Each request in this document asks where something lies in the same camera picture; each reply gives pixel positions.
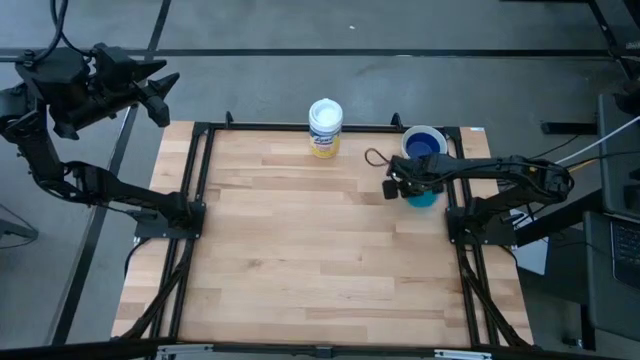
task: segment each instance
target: plastic cup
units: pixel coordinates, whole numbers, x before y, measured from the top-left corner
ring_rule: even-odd
[[[431,126],[413,126],[402,136],[402,156],[407,159],[417,159],[431,153],[446,154],[447,150],[447,140],[444,135]],[[438,200],[438,195],[432,191],[425,191],[424,194],[407,200],[413,207],[426,208]]]

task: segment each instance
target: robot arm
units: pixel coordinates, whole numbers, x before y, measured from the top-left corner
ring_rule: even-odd
[[[419,196],[425,191],[436,193],[454,179],[504,179],[512,188],[489,198],[473,198],[464,208],[448,209],[450,232],[468,230],[481,234],[486,225],[500,213],[538,202],[543,205],[563,202],[571,189],[569,171],[547,160],[522,156],[488,159],[456,159],[446,154],[430,154],[418,159],[394,156],[389,162],[383,183],[385,198]]]
[[[87,205],[107,206],[116,201],[140,206],[148,211],[129,213],[139,223],[154,221],[152,226],[165,227],[158,233],[167,236],[175,235],[172,229],[198,226],[194,223],[199,220],[193,221],[195,206],[181,193],[156,193],[125,184],[100,167],[60,161],[47,130],[47,106],[54,131],[74,140],[80,129],[105,117],[114,118],[116,112],[136,103],[147,108],[158,126],[169,125],[169,108],[163,99],[179,74],[139,85],[166,61],[135,61],[122,49],[104,44],[97,44],[92,55],[92,74],[83,56],[69,48],[57,48],[37,64],[28,56],[17,63],[24,82],[0,91],[0,134],[18,146],[38,186],[56,197]],[[68,175],[75,184],[65,179]]]

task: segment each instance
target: gray floor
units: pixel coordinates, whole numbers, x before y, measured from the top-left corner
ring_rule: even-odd
[[[0,4],[0,47],[44,46],[53,34],[44,0]],[[71,1],[68,37],[145,48],[160,0]],[[620,2],[601,1],[621,40],[640,38]],[[183,0],[174,1],[160,48],[379,47],[595,48],[605,47],[584,5],[515,4],[497,0]],[[541,121],[591,119],[596,97],[623,79],[616,64],[586,60],[413,58],[169,58],[162,73],[179,71],[169,94],[175,120],[304,122],[309,105],[337,100],[348,123],[483,126],[494,155],[532,155],[567,139],[544,136]],[[18,77],[0,64],[3,87]],[[80,133],[54,137],[63,159],[106,166],[123,114]],[[121,178],[146,186],[162,131],[141,111]],[[583,137],[551,156],[593,141]],[[46,344],[62,289],[77,256],[90,210],[37,189],[15,148],[0,141],[0,203],[40,230],[37,242],[0,251],[0,348]],[[576,175],[571,198],[599,186],[598,168]],[[70,335],[72,342],[106,340],[122,288],[122,268],[134,224],[109,214]],[[564,334],[578,331],[577,306],[524,289],[538,345],[566,350]],[[598,333],[598,353],[631,358],[640,345]]]

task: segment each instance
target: wooden table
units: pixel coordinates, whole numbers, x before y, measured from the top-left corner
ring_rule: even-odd
[[[175,122],[165,130],[153,190],[179,189],[192,127]],[[461,132],[466,157],[489,156],[483,129]],[[470,346],[446,194],[428,209],[384,200],[385,168],[364,161],[369,147],[399,154],[400,139],[343,133],[338,156],[318,159],[304,132],[217,131],[179,338]],[[489,180],[471,188],[475,196],[497,192]],[[113,335],[133,325],[156,294],[166,249],[167,240],[152,240],[133,256]],[[531,342],[513,259],[497,247],[483,250],[495,303]],[[481,309],[476,300],[486,342]],[[167,310],[162,334],[169,317]]]

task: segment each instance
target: disinfecting wipes canister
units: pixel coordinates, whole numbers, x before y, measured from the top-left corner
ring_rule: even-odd
[[[309,109],[311,152],[319,158],[330,158],[340,148],[342,108],[330,99],[318,100]]]

